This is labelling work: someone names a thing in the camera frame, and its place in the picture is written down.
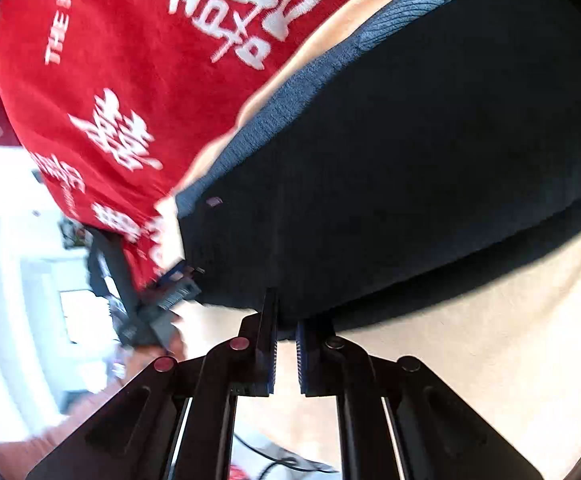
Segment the blue fabric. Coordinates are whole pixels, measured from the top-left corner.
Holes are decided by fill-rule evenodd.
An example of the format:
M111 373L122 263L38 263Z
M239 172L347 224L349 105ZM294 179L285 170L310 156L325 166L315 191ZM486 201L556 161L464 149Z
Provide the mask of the blue fabric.
M393 0L353 35L288 79L237 133L208 173L176 197L178 215L189 215L202 193L246 157L266 145L304 110L337 72L401 28L451 0Z

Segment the person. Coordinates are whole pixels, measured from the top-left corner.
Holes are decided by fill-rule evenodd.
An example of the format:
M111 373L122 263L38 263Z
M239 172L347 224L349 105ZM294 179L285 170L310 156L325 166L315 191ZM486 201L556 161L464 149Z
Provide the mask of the person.
M124 378L113 381L98 394L80 399L70 409L68 418L61 424L48 428L42 435L34 436L29 440L0 443L0 475L4 480L25 480L28 473L46 455L66 440L152 361L167 354L175 357L178 362L184 361L186 352L186 343L179 330L173 336L168 352L159 347L134 349L126 361Z

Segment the denim fabric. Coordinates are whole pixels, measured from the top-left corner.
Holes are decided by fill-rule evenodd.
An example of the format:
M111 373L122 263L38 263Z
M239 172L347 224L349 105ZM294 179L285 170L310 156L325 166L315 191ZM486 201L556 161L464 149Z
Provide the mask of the denim fabric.
M451 0L393 0L353 35L308 63L288 79L270 101L237 133L208 173L176 197L179 217L192 213L195 202L222 175L266 145L293 121L337 72L390 35Z

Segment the folded black cloth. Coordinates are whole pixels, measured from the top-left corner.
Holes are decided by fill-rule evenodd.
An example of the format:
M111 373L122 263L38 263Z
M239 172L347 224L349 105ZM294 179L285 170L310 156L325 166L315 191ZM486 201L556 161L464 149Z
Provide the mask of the folded black cloth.
M294 322L577 200L580 13L568 0L456 0L336 75L180 228L206 270L202 301L257 308L276 285Z

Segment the screw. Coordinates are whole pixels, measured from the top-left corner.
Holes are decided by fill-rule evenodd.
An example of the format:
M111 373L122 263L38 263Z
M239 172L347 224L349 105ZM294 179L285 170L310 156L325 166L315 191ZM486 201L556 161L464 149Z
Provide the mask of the screw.
M343 348L343 339L336 335L331 336L326 340L326 346L333 350L340 350Z
M419 370L419 368L421 368L421 363L419 362L419 359L417 359L416 357L407 355L406 357L402 357L400 361L401 368L407 372L416 372L417 370Z
M246 350L250 346L250 341L245 337L234 337L230 340L230 348L233 350Z
M153 366L158 372L169 372L173 369L174 359L171 357L160 357L153 363Z

